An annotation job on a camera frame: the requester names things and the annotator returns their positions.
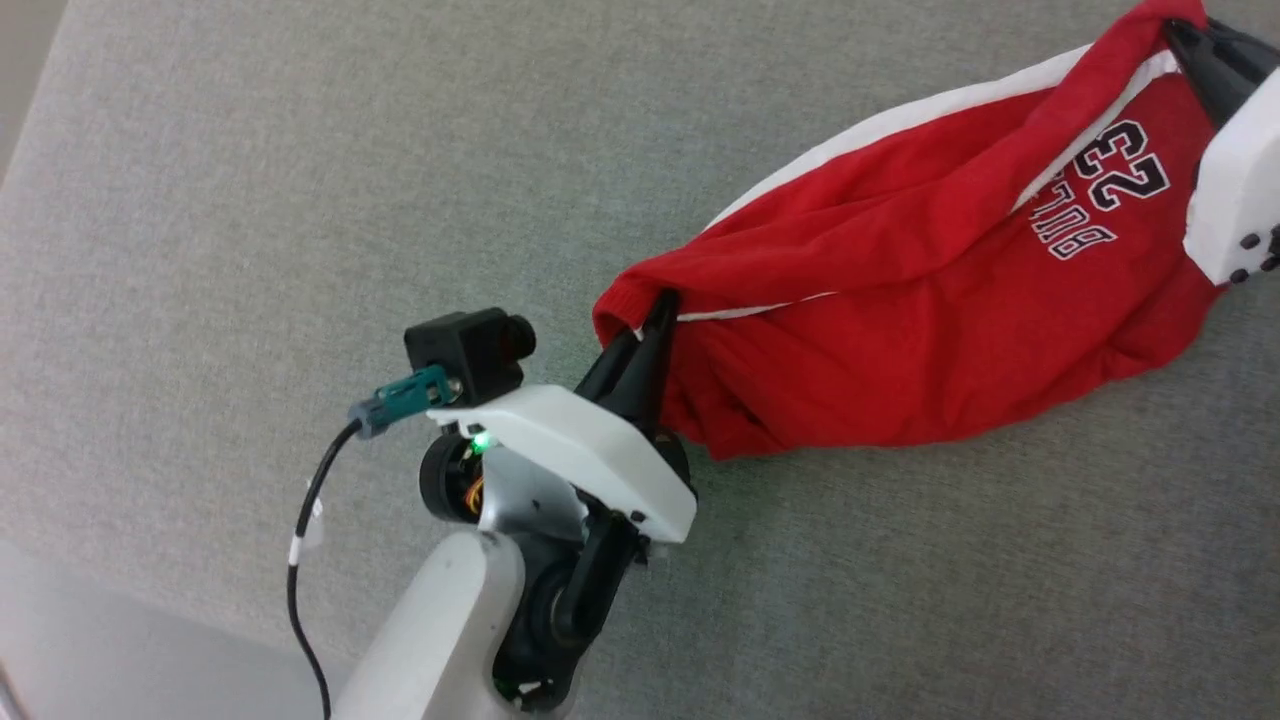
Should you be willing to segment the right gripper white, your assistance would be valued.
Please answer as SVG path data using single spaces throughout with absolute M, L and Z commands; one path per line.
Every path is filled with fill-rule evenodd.
M 1277 268 L 1279 50 L 1215 18 L 1204 27 L 1165 20 L 1165 41 L 1220 129 L 1199 163 L 1185 252 L 1216 286 L 1271 272 Z

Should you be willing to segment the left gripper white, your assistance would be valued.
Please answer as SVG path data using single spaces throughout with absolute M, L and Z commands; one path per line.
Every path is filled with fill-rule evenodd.
M 480 425 L 499 446 L 557 475 L 625 515 L 652 541 L 689 537 L 698 501 L 675 469 L 635 427 L 658 427 L 680 296 L 662 290 L 640 331 L 621 331 L 579 382 L 525 386 L 475 407 L 434 407 L 435 423 Z M 590 402 L 612 397 L 612 411 Z

